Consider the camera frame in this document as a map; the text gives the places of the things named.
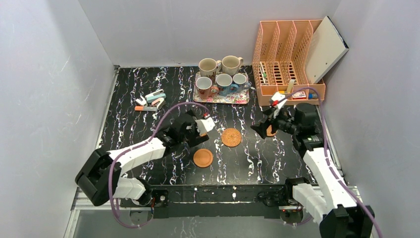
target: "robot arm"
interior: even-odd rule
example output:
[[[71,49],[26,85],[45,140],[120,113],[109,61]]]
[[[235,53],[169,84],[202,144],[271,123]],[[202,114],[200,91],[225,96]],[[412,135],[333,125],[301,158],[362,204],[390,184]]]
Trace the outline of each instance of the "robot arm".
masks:
[[[147,163],[151,160],[160,159],[174,151],[183,143],[187,142],[190,147],[196,146],[209,139],[207,132],[214,128],[213,119],[209,114],[204,114],[198,119],[192,111],[181,114],[174,122],[161,129],[149,143],[139,148],[140,144],[147,140],[125,147],[119,150],[105,152],[99,148],[95,150],[75,181],[93,205],[100,206],[109,200],[108,175],[113,160],[123,151],[131,148],[118,159],[113,171],[113,197],[130,198],[133,200],[148,201],[148,184],[137,178],[121,178],[131,169]]]
[[[279,103],[284,97],[275,93],[270,101],[271,108],[264,112],[268,118],[251,128],[262,138],[267,137],[269,126],[272,133],[282,130],[291,134],[295,149],[311,169],[324,196],[319,196],[307,179],[289,178],[285,184],[285,198],[294,199],[306,208],[318,223],[322,237],[369,237],[372,221],[339,184],[344,181],[338,176],[329,151],[325,157],[323,137],[315,124],[318,117],[315,106],[297,104],[295,114],[291,116],[281,108],[286,100]]]

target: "black base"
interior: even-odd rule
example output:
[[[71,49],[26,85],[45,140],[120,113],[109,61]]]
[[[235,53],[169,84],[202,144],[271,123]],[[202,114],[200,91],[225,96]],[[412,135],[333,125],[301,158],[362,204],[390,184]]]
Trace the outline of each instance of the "black base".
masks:
[[[152,185],[154,218],[258,216],[280,218],[278,206],[288,206],[283,185]],[[122,200],[121,207],[139,207]]]

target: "cork coaster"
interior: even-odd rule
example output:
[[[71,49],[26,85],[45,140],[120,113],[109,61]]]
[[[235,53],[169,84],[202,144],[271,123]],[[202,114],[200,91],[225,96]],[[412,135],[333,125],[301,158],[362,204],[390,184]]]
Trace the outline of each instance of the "cork coaster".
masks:
[[[222,133],[222,143],[225,146],[235,147],[242,141],[241,133],[235,128],[228,128]]]
[[[199,149],[194,153],[194,164],[200,168],[205,168],[213,162],[213,153],[208,149]]]
[[[276,133],[277,133],[277,131],[275,133],[271,133],[271,125],[269,125],[268,128],[267,128],[267,136],[268,137],[273,137],[273,136],[276,135]]]

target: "mug handle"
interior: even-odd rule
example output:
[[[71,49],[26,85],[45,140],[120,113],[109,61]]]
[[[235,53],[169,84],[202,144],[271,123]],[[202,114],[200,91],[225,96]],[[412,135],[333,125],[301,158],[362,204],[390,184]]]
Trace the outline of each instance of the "mug handle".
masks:
[[[251,87],[251,83],[250,82],[244,83],[244,89],[249,89],[250,87]]]
[[[213,96],[214,94],[219,93],[219,87],[213,86],[210,88],[210,96]]]
[[[229,93],[234,93],[234,92],[238,91],[238,89],[239,89],[238,85],[231,84],[230,87],[229,87]]]
[[[217,67],[216,73],[219,73],[219,71],[222,69],[222,61],[221,60],[216,61],[216,67]]]
[[[240,69],[242,67],[242,64],[244,63],[244,59],[242,57],[238,57],[239,59],[239,67],[238,69]]]

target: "gray wall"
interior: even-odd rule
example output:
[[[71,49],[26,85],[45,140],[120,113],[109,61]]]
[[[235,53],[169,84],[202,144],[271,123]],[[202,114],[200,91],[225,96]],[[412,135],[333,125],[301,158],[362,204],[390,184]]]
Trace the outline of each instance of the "gray wall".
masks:
[[[113,65],[77,0],[1,1],[0,56],[1,236],[62,237]]]
[[[250,63],[261,20],[322,19],[339,0],[79,0],[114,64]]]
[[[350,50],[328,75],[326,119],[346,178],[385,237],[418,237],[420,3],[344,0]]]
[[[146,213],[133,214],[137,224],[146,222]],[[128,211],[121,219],[130,224]],[[109,211],[81,211],[76,238],[142,237],[142,238],[320,238],[316,223],[309,221],[296,228],[282,221],[262,217],[182,217],[154,219],[138,229],[118,224]]]

